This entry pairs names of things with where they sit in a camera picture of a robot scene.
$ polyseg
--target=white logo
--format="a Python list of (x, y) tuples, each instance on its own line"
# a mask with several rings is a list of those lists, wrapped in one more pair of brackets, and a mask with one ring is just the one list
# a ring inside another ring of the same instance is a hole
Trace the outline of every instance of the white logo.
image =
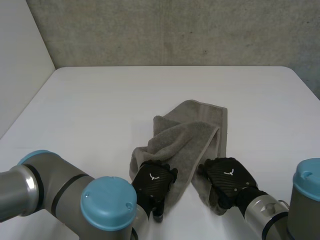
[(151, 173), (149, 175), (150, 175), (150, 178), (151, 178), (152, 181), (155, 180), (155, 179), (159, 179), (160, 178), (159, 176), (157, 176), (157, 177), (152, 176)]
[(232, 169), (231, 172), (224, 172), (224, 174), (233, 176), (234, 175), (234, 169)]

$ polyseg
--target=white wall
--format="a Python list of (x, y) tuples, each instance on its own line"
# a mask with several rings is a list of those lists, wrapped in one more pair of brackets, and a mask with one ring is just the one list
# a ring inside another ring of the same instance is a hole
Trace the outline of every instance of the white wall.
[(55, 67), (25, 0), (0, 0), (0, 138)]

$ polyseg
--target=gray towel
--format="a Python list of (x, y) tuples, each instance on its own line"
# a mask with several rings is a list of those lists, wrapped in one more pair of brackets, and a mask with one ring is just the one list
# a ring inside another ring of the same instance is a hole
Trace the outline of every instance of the gray towel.
[(200, 199), (214, 210), (217, 202), (209, 202), (211, 183), (194, 174), (206, 159), (226, 156), (227, 109), (187, 100), (165, 116), (153, 119), (153, 138), (147, 146), (137, 147), (130, 162), (133, 180), (140, 165), (148, 160), (160, 160), (178, 169), (176, 182), (168, 193), (164, 213), (177, 203), (190, 182)]

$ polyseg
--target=black ring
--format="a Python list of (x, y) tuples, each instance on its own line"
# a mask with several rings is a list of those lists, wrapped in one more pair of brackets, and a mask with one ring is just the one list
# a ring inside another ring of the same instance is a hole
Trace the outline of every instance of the black ring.
[(38, 212), (41, 208), (42, 208), (42, 205), (44, 203), (44, 198), (45, 198), (45, 187), (44, 187), (44, 184), (41, 180), (41, 177), (40, 177), (40, 173), (37, 171), (37, 169), (30, 165), (30, 164), (22, 164), (23, 166), (27, 167), (34, 175), (35, 177), (35, 180), (38, 184), (38, 194), (39, 194), (39, 197), (38, 197), (38, 203), (36, 205), (36, 208), (35, 210), (33, 211), (33, 214)]
[(132, 228), (131, 233), (134, 236), (135, 240), (139, 240), (138, 234), (137, 234), (137, 232), (136, 232), (136, 230), (134, 228)]
[(284, 211), (284, 212), (281, 212), (275, 216), (273, 216), (273, 218), (270, 219), (270, 221), (268, 221), (268, 223), (264, 226), (264, 229), (262, 231), (262, 240), (266, 240), (266, 237), (267, 237), (267, 234), (271, 228), (271, 226), (278, 220), (284, 218), (284, 217), (287, 217), (288, 216), (288, 212), (287, 211)]
[(72, 178), (70, 178), (61, 188), (60, 190), (56, 193), (53, 201), (52, 201), (52, 205), (51, 205), (51, 214), (56, 218), (56, 208), (58, 205), (58, 202), (62, 196), (62, 194), (64, 194), (65, 190), (67, 190), (68, 187), (70, 187), (71, 184), (73, 184), (75, 181), (77, 181), (79, 178), (82, 177), (86, 177), (89, 176), (88, 174), (85, 173), (81, 173), (79, 175), (73, 176)]

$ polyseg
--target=white table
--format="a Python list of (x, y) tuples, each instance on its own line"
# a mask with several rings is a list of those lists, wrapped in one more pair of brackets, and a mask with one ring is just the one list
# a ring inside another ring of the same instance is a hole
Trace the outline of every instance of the white table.
[[(67, 67), (54, 72), (0, 140), (0, 171), (39, 149), (95, 178), (129, 178), (135, 147), (152, 137), (153, 117), (184, 100), (228, 109), (227, 156), (260, 189), (290, 201), (297, 164), (320, 156), (320, 101), (285, 67)], [(150, 240), (258, 239), (233, 208), (211, 213), (190, 185)], [(3, 240), (77, 240), (46, 211), (0, 224)]]

